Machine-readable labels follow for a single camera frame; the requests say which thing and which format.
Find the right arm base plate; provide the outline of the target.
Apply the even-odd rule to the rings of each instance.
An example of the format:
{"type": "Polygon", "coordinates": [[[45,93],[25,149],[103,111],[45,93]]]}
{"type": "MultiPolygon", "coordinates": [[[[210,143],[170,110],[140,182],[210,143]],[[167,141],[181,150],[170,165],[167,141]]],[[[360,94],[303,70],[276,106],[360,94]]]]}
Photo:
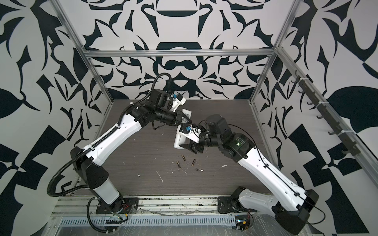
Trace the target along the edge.
{"type": "Polygon", "coordinates": [[[217,198],[217,211],[220,214],[250,212],[250,210],[244,208],[237,199],[221,196],[217,198]]]}

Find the white remote control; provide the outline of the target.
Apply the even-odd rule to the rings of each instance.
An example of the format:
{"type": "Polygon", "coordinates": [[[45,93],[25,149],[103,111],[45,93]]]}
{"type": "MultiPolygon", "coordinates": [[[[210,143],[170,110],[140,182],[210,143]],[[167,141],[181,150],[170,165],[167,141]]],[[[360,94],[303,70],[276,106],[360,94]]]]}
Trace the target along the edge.
{"type": "MultiPolygon", "coordinates": [[[[188,118],[190,118],[191,115],[192,115],[192,111],[189,111],[189,110],[186,110],[186,109],[182,109],[182,112],[188,118]]],[[[182,132],[183,127],[185,127],[185,125],[182,124],[177,128],[176,137],[175,137],[175,141],[174,141],[174,148],[176,148],[176,149],[183,149],[183,147],[181,147],[181,145],[183,145],[186,141],[186,136],[182,132]]]]}

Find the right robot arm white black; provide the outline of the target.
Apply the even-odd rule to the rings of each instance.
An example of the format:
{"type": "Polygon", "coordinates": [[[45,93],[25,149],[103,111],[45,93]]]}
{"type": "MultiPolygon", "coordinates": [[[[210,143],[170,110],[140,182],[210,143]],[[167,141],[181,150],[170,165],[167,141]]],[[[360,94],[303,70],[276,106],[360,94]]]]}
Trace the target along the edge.
{"type": "Polygon", "coordinates": [[[234,192],[236,201],[244,209],[271,215],[287,232],[298,235],[309,224],[311,211],[319,195],[304,189],[278,170],[264,157],[253,138],[235,133],[219,114],[211,115],[199,124],[192,124],[191,111],[183,110],[182,124],[177,129],[174,147],[195,154],[205,147],[217,147],[226,157],[252,173],[271,192],[264,195],[239,188],[234,192]]]}

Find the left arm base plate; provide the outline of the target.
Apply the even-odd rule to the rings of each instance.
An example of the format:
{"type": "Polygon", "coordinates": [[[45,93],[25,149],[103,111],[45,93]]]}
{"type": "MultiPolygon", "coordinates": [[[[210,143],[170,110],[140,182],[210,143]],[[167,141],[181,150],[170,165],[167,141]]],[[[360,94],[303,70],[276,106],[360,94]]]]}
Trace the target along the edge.
{"type": "Polygon", "coordinates": [[[128,197],[121,198],[119,197],[114,203],[107,204],[103,199],[99,199],[96,214],[129,214],[138,209],[139,198],[137,197],[128,197]]]}

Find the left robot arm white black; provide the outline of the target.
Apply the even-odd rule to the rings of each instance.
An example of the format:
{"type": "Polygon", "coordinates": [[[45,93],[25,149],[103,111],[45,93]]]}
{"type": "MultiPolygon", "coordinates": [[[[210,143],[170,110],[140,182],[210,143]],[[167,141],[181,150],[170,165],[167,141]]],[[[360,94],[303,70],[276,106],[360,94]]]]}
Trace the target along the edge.
{"type": "Polygon", "coordinates": [[[170,95],[153,89],[145,100],[130,104],[121,113],[118,122],[98,139],[83,149],[74,148],[71,151],[73,166],[85,187],[109,207],[120,205],[121,194],[102,165],[124,141],[148,124],[160,122],[179,126],[190,122],[190,118],[178,110],[185,102],[186,99],[180,94],[170,95]]]}

